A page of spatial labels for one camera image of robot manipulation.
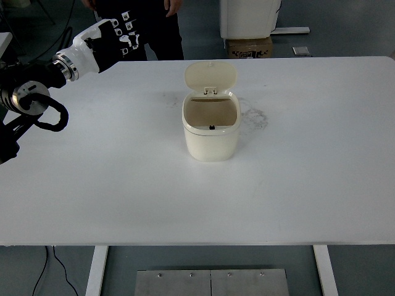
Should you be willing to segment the person's left hand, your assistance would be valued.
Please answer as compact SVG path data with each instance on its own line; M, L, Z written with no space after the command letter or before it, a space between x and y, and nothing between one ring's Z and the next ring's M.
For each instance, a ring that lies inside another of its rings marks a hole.
M166 17L175 15L181 8L183 0L165 0L164 8L167 12Z

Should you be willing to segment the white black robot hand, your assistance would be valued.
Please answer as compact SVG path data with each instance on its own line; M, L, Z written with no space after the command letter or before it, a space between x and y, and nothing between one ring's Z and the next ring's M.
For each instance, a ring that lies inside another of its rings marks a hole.
M82 31L70 47L52 57L66 80L75 81L90 72L101 73L119 62L121 56L129 57L139 49L139 34L135 31L138 21L131 12L114 10L109 18Z

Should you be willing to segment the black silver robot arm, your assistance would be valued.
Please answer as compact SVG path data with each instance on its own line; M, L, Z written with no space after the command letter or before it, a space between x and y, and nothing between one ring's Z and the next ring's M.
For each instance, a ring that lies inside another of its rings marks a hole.
M69 113L50 96L49 88L61 88L87 73L102 73L138 47L138 21L127 9L82 31L51 61L3 68L1 106L18 117L1 123L1 163L17 156L18 139L33 125L53 132L67 126Z

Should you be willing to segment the person's right hand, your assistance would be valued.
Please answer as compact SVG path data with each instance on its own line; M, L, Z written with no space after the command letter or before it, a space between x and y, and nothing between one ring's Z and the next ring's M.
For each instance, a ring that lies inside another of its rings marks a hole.
M96 11L96 0L81 0L83 5L92 11Z

